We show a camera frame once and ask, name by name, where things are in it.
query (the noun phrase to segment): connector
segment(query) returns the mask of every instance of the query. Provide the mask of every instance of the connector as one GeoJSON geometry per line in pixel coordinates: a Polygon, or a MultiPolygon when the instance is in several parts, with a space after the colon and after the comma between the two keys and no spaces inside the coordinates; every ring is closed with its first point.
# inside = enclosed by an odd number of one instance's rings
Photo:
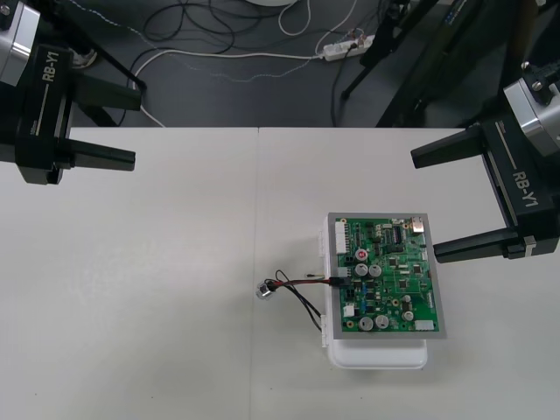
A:
{"type": "Polygon", "coordinates": [[[352,285],[352,278],[350,277],[331,277],[329,278],[329,285],[332,287],[348,287],[352,285]]]}
{"type": "Polygon", "coordinates": [[[273,284],[272,280],[265,280],[256,286],[256,296],[261,300],[269,300],[272,298],[272,293],[277,290],[277,287],[273,284]]]}

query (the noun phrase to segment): gray floor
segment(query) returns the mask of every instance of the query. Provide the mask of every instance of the gray floor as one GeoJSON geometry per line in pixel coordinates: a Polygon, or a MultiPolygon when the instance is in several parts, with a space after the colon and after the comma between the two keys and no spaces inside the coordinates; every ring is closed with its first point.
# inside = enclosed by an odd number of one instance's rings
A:
{"type": "MultiPolygon", "coordinates": [[[[144,20],[158,8],[174,4],[177,0],[76,0],[77,3],[98,10],[105,17],[121,25],[141,30],[144,20]]],[[[205,3],[194,0],[192,3],[205,3]]],[[[360,0],[353,17],[345,28],[354,27],[376,5],[376,1],[360,0]]],[[[239,0],[214,0],[213,4],[231,11],[250,13],[251,8],[239,0]]],[[[312,0],[312,21],[309,31],[328,29],[347,14],[352,0],[312,0]]],[[[136,34],[114,27],[97,16],[69,4],[73,15],[92,37],[123,64],[129,66],[143,50],[150,48],[136,34]]],[[[297,30],[305,22],[305,6],[294,6],[286,15],[284,25],[297,30]]],[[[436,7],[411,33],[397,53],[385,59],[354,92],[340,116],[343,127],[374,127],[389,104],[393,94],[422,51],[431,33],[437,27],[446,8],[436,7]]],[[[216,25],[205,10],[193,10],[193,15],[205,25],[216,25]]],[[[152,30],[171,31],[177,26],[179,14],[171,10],[154,21],[152,30]]],[[[241,29],[247,22],[229,19],[235,28],[241,29]]],[[[274,53],[309,55],[321,34],[312,34],[293,40],[272,50],[274,53]]],[[[203,38],[212,42],[206,34],[197,31],[184,32],[184,38],[203,38]]],[[[328,40],[335,41],[339,35],[328,40]]],[[[266,45],[285,39],[275,18],[265,19],[251,33],[238,37],[241,46],[266,45]]],[[[195,52],[217,51],[216,46],[201,41],[183,40],[159,43],[158,46],[176,46],[195,52]]],[[[453,127],[464,118],[473,115],[487,97],[497,89],[503,51],[484,59],[477,69],[449,96],[430,106],[427,125],[453,127]]],[[[213,77],[211,74],[228,74],[232,78],[247,79],[255,74],[282,74],[303,64],[289,59],[215,59],[164,56],[154,61],[142,73],[148,83],[144,106],[168,127],[329,127],[331,85],[340,62],[326,63],[314,60],[283,78],[260,78],[250,83],[213,77]]],[[[362,69],[358,59],[350,59],[340,78],[339,90],[345,87],[362,69]]],[[[100,61],[87,73],[104,80],[123,84],[125,78],[108,63],[100,61]]],[[[115,119],[122,111],[111,110],[115,119]]],[[[74,126],[88,127],[93,124],[76,113],[74,126]]],[[[154,124],[139,112],[129,112],[123,126],[143,127],[154,124]]]]}

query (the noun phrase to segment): capacitor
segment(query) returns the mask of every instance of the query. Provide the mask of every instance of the capacitor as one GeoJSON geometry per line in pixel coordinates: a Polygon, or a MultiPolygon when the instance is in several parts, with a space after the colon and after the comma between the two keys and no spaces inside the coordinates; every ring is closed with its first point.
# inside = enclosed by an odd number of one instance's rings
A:
{"type": "Polygon", "coordinates": [[[362,331],[371,331],[374,329],[374,321],[370,317],[364,317],[360,319],[358,326],[362,331]]]}
{"type": "Polygon", "coordinates": [[[380,330],[384,330],[389,326],[389,318],[385,315],[378,315],[375,317],[375,326],[380,330]]]}
{"type": "Polygon", "coordinates": [[[369,275],[373,278],[377,278],[382,274],[382,268],[379,265],[372,265],[369,267],[369,275]]]}
{"type": "Polygon", "coordinates": [[[360,248],[355,252],[353,257],[356,259],[356,261],[363,263],[364,261],[368,260],[368,252],[365,249],[360,248]]]}
{"type": "Polygon", "coordinates": [[[412,313],[411,311],[406,311],[402,314],[402,319],[404,319],[405,321],[411,321],[412,319],[414,319],[414,313],[412,313]]]}
{"type": "Polygon", "coordinates": [[[366,264],[358,264],[353,270],[355,271],[356,276],[364,277],[368,273],[368,266],[366,264]]]}

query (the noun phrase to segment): circuit board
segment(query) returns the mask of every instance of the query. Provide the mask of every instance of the circuit board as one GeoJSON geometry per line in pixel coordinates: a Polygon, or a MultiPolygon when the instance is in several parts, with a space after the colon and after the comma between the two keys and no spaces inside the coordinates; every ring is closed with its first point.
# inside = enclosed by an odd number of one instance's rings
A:
{"type": "Polygon", "coordinates": [[[343,332],[439,331],[422,218],[336,219],[343,332]]]}

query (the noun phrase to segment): electrolytic capacitor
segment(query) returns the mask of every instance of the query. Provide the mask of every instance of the electrolytic capacitor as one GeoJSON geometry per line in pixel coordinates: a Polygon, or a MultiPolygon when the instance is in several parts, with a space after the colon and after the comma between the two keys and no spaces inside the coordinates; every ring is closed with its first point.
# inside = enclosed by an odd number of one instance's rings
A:
{"type": "Polygon", "coordinates": [[[353,270],[356,273],[356,276],[364,277],[368,273],[368,266],[366,264],[358,264],[353,270]]]}

